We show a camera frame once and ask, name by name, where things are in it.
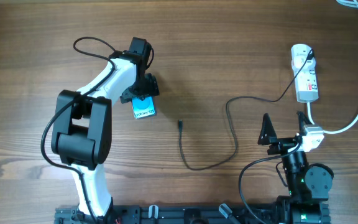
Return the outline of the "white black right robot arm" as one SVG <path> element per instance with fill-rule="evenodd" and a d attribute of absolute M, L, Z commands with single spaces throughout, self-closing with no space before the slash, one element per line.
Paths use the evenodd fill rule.
<path fill-rule="evenodd" d="M 291 138 L 279 138 L 270 116 L 263 115 L 259 145 L 268 145 L 267 154 L 281 159 L 288 196 L 275 202 L 272 223 L 329 224 L 329 191 L 334 172 L 324 164 L 309 164 L 306 153 L 316 149 L 324 139 L 323 129 L 302 112 L 297 112 L 300 132 Z"/>

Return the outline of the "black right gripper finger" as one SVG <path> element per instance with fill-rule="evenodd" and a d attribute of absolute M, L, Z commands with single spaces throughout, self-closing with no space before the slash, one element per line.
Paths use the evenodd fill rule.
<path fill-rule="evenodd" d="M 306 125 L 311 125 L 311 121 L 308 119 L 308 117 L 304 114 L 302 111 L 296 112 L 298 115 L 298 124 L 299 124 L 299 130 L 300 133 L 304 133 L 303 129 Z"/>
<path fill-rule="evenodd" d="M 263 115 L 262 127 L 257 141 L 258 145 L 271 145 L 277 143 L 277 134 L 273 128 L 270 116 L 268 113 Z"/>

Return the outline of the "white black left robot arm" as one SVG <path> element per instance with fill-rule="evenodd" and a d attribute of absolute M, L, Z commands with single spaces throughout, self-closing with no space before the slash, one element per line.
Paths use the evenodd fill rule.
<path fill-rule="evenodd" d="M 55 114 L 45 128 L 52 132 L 51 149 L 60 157 L 57 166 L 70 170 L 80 198 L 69 216 L 71 222 L 109 223 L 113 199 L 106 185 L 104 162 L 112 142 L 112 107 L 131 103 L 134 118 L 156 114 L 157 79 L 147 72 L 154 49 L 134 37 L 128 50 L 113 50 L 105 69 L 77 91 L 63 90 Z"/>

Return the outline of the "blue screen smartphone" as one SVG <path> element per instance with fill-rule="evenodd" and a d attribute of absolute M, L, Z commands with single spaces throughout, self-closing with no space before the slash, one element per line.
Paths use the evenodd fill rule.
<path fill-rule="evenodd" d="M 153 98 L 151 96 L 146 97 L 144 100 L 133 98 L 132 109 L 135 119 L 142 119 L 156 115 Z"/>

